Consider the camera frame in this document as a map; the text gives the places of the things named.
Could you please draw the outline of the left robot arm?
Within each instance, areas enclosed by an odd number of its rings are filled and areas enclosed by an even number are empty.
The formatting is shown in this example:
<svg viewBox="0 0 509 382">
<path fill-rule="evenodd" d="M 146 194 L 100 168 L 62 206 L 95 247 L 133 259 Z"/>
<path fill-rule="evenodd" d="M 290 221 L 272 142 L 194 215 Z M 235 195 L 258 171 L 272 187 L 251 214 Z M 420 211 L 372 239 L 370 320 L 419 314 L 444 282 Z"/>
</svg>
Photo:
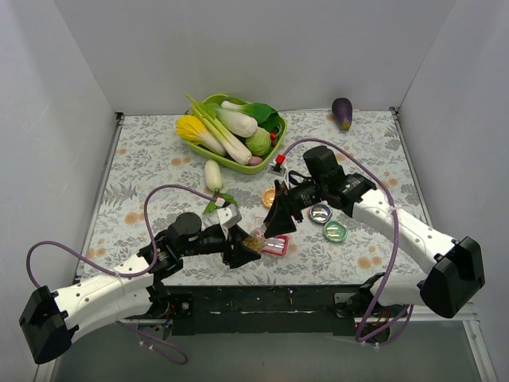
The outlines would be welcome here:
<svg viewBox="0 0 509 382">
<path fill-rule="evenodd" d="M 202 227 L 193 212 L 185 212 L 148 245 L 111 274 L 51 291 L 39 286 L 19 319 L 33 360 L 44 364 L 65 353 L 73 342 L 113 322 L 148 314 L 161 318 L 169 308 L 163 280 L 180 271 L 185 256 L 221 254 L 231 269 L 260 259 L 246 247 L 247 233 L 238 225 Z"/>
</svg>

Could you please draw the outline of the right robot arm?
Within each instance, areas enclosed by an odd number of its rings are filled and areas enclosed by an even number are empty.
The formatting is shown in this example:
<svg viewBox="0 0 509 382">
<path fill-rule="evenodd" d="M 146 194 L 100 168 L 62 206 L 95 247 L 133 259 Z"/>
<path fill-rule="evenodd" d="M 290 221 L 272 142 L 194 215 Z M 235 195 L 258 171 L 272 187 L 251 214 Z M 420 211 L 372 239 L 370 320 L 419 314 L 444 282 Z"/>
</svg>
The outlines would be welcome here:
<svg viewBox="0 0 509 382">
<path fill-rule="evenodd" d="M 396 208 L 370 174 L 346 174 L 326 146 L 315 146 L 303 158 L 308 177 L 302 182 L 274 183 L 265 237 L 296 232 L 302 210 L 324 201 L 391 240 L 422 270 L 409 278 L 388 271 L 372 276 L 345 302 L 346 310 L 362 310 L 374 317 L 388 306 L 419 305 L 453 318 L 484 286 L 481 249 L 475 240 L 468 236 L 456 240 Z"/>
</svg>

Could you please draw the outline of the amber pill bottle gold cap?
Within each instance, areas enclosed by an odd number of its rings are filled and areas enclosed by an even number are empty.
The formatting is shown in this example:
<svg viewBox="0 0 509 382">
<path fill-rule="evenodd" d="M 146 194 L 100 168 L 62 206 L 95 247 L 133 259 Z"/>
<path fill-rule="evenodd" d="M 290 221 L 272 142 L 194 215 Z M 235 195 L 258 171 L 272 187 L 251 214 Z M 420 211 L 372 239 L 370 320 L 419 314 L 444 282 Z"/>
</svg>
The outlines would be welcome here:
<svg viewBox="0 0 509 382">
<path fill-rule="evenodd" d="M 261 252 L 266 246 L 264 231 L 261 228 L 256 228 L 243 240 L 243 245 L 257 253 Z"/>
</svg>

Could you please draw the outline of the red rectangular pill box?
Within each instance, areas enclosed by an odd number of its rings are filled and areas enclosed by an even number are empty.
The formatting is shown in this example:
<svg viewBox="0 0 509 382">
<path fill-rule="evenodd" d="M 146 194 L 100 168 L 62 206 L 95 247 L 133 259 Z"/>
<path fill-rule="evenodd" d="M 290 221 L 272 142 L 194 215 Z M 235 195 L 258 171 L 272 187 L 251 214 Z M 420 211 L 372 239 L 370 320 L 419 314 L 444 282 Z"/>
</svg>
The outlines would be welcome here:
<svg viewBox="0 0 509 382">
<path fill-rule="evenodd" d="M 265 223 L 263 222 L 263 218 L 255 217 L 254 219 L 255 226 L 255 236 L 259 237 L 263 240 L 263 247 L 261 249 L 261 253 L 266 253 L 269 255 L 276 256 L 284 256 L 287 252 L 289 246 L 289 236 L 280 235 L 271 238 L 266 238 L 264 236 L 266 231 Z"/>
</svg>

